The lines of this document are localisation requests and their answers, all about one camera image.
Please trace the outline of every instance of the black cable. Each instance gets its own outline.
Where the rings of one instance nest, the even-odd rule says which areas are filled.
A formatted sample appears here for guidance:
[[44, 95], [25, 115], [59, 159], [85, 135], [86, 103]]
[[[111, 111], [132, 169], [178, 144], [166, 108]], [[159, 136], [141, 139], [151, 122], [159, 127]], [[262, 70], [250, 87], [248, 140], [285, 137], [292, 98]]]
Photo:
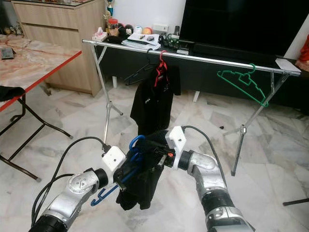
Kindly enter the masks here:
[[44, 203], [44, 201], [45, 201], [45, 199], [46, 199], [46, 196], [47, 196], [47, 194], [48, 194], [48, 192], [49, 192], [49, 190], [50, 190], [50, 188], [51, 188], [53, 182], [54, 182], [55, 179], [56, 179], [57, 173], [58, 173], [58, 171], [59, 171], [59, 169], [60, 169], [60, 166], [61, 166], [61, 164], [62, 164], [62, 162], [63, 162], [63, 159], [65, 158], [67, 152], [69, 151], [69, 149], [70, 149], [73, 145], [75, 145], [75, 144], [78, 143], [79, 141], [86, 140], [86, 139], [95, 139], [95, 140], [98, 140], [98, 141], [102, 144], [102, 147], [103, 147], [105, 153], [106, 153], [106, 152], [109, 150], [109, 148], [110, 148], [110, 146], [109, 146], [109, 145], [106, 145], [101, 139], [99, 139], [99, 138], [97, 138], [97, 137], [92, 137], [92, 136], [80, 138], [80, 139], [74, 141], [73, 143], [71, 143], [71, 144], [68, 146], [68, 148], [65, 150], [65, 152], [63, 153], [63, 155], [62, 155], [62, 157], [61, 157], [61, 159], [60, 159], [60, 161], [59, 161], [59, 163], [58, 163], [58, 166], [57, 166], [57, 168], [56, 168], [56, 170], [55, 170], [55, 172], [54, 172], [54, 175], [53, 175], [51, 181], [49, 182], [50, 185], [46, 188], [46, 192], [45, 192], [44, 196], [42, 197], [42, 199], [41, 199], [41, 201], [40, 201], [40, 204], [39, 204], [38, 208], [35, 209], [35, 208], [36, 208], [36, 203], [37, 203], [37, 202], [35, 202], [35, 203], [33, 204], [32, 212], [31, 212], [31, 218], [32, 218], [31, 227], [33, 227], [34, 224], [35, 224], [35, 222], [36, 222], [36, 219], [37, 219], [37, 217], [38, 217], [39, 211], [40, 211], [40, 209], [41, 209], [41, 207], [42, 207], [42, 205], [43, 205], [43, 203]]
[[215, 149], [214, 149], [214, 147], [213, 147], [213, 145], [212, 145], [212, 142], [211, 142], [210, 138], [209, 138], [203, 131], [201, 131], [200, 129], [198, 129], [198, 128], [194, 127], [194, 126], [182, 126], [183, 132], [184, 132], [184, 130], [185, 130], [186, 128], [192, 128], [192, 129], [194, 129], [194, 130], [200, 132], [200, 133], [207, 139], [209, 145], [211, 146], [211, 150], [212, 150], [212, 152], [213, 152], [213, 155], [214, 155], [214, 157], [215, 157], [216, 160], [217, 160], [217, 163], [218, 163], [218, 166], [219, 166], [219, 169], [220, 169], [220, 173], [221, 173], [223, 182], [225, 183], [225, 186], [227, 187], [227, 185], [226, 185], [226, 180], [225, 180], [225, 176], [224, 176], [224, 172], [223, 172], [221, 163], [220, 163], [220, 161], [219, 161], [219, 157], [218, 157], [218, 155], [217, 155], [217, 153], [216, 153], [216, 151], [215, 151]]
[[66, 177], [66, 176], [73, 176], [74, 174], [63, 174], [63, 175], [59, 175], [57, 176], [53, 181], [49, 182], [47, 185], [45, 185], [44, 188], [42, 188], [42, 190], [39, 192], [39, 194], [37, 195], [37, 198], [35, 199], [33, 206], [32, 206], [32, 213], [31, 213], [31, 219], [33, 220], [34, 218], [34, 214], [35, 214], [35, 206], [38, 203], [39, 198], [42, 196], [43, 192], [50, 187], [56, 180]]

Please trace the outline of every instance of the red table edge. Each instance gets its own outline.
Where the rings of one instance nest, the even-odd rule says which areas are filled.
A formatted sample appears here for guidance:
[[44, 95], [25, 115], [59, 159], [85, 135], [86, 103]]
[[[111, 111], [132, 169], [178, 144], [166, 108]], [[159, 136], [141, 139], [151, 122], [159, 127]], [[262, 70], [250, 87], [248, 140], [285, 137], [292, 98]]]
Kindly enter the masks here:
[[[45, 74], [41, 79], [37, 80], [36, 82], [34, 82], [31, 86], [29, 86], [28, 88], [25, 89], [25, 93], [23, 95], [25, 95], [26, 93], [28, 93], [30, 90], [32, 90], [34, 87], [36, 87], [39, 83], [41, 83], [43, 80], [47, 79], [48, 77], [50, 77], [52, 74], [54, 74], [55, 72], [57, 72], [59, 69], [61, 69], [63, 66], [65, 66], [67, 63], [69, 63], [70, 61], [72, 61], [73, 59], [75, 59], [76, 57], [78, 57], [80, 54], [82, 53], [82, 51], [79, 51], [78, 53], [76, 53], [74, 56], [70, 57], [69, 59], [67, 59], [66, 61], [64, 61], [62, 64], [60, 64], [59, 66], [57, 66], [56, 68], [54, 68], [53, 70], [51, 70], [49, 73]], [[19, 99], [21, 96], [17, 96], [12, 98], [11, 100], [9, 100], [8, 102], [6, 102], [3, 106], [0, 107], [0, 112], [3, 111], [5, 108], [7, 108], [9, 105], [11, 105], [13, 102], [15, 102], [17, 99]]]

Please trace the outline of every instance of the figurine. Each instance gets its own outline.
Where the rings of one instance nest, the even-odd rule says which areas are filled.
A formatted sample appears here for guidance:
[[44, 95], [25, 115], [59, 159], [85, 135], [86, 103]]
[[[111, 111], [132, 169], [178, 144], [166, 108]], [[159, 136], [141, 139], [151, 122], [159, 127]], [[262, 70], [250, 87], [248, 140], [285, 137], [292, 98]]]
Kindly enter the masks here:
[[10, 31], [12, 35], [16, 35], [16, 30], [14, 29], [13, 26], [10, 26]]
[[10, 35], [11, 34], [11, 30], [8, 27], [5, 27], [3, 30], [4, 30], [4, 33], [6, 35]]
[[17, 25], [15, 29], [16, 29], [16, 35], [23, 35], [23, 30], [19, 25]]

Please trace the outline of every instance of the black jacket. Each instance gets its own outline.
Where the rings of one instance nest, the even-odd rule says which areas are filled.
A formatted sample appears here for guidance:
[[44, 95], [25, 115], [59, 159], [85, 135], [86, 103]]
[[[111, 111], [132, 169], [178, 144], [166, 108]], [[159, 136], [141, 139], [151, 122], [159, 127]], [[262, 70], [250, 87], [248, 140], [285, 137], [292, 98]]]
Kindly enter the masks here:
[[16, 96], [21, 96], [25, 90], [21, 87], [0, 86], [0, 102], [8, 101]]
[[130, 117], [139, 127], [138, 134], [148, 135], [169, 127], [173, 94], [180, 95], [180, 75], [177, 66], [169, 66], [167, 73], [155, 87], [157, 72], [138, 86]]

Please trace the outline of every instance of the black table leg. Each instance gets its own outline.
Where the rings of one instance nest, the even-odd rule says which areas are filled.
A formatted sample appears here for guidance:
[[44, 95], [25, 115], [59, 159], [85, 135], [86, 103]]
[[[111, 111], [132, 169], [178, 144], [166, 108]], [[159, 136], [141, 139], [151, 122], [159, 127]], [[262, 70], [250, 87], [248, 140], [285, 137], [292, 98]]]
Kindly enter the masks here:
[[18, 166], [16, 164], [14, 164], [13, 162], [11, 162], [11, 160], [21, 151], [21, 149], [23, 149], [30, 142], [30, 140], [37, 133], [40, 132], [40, 130], [43, 129], [44, 126], [51, 127], [53, 129], [55, 129], [55, 130], [65, 134], [70, 139], [72, 139], [73, 136], [70, 135], [69, 133], [67, 133], [64, 130], [49, 124], [48, 122], [45, 122], [42, 118], [40, 118], [29, 106], [26, 105], [26, 96], [25, 95], [22, 96], [22, 99], [18, 99], [18, 101], [22, 105], [22, 114], [13, 116], [10, 119], [11, 123], [0, 132], [0, 136], [2, 136], [12, 125], [14, 125], [17, 121], [19, 121], [26, 114], [26, 110], [28, 110], [33, 116], [35, 116], [36, 119], [38, 119], [42, 123], [42, 125], [8, 159], [6, 159], [5, 157], [0, 155], [0, 160], [5, 162], [6, 164], [10, 165], [11, 167], [13, 167], [13, 168], [23, 172], [24, 174], [30, 176], [31, 178], [35, 179], [36, 181], [40, 182], [41, 181], [40, 178], [38, 178], [37, 176], [35, 176], [31, 172], [27, 171], [26, 169], [24, 169], [24, 168], [22, 168], [22, 167], [20, 167], [20, 166]]
[[305, 203], [305, 202], [309, 202], [309, 198], [301, 199], [301, 200], [297, 200], [297, 201], [291, 201], [291, 202], [283, 202], [282, 204], [284, 206], [287, 206], [287, 205], [300, 204], [300, 203]]

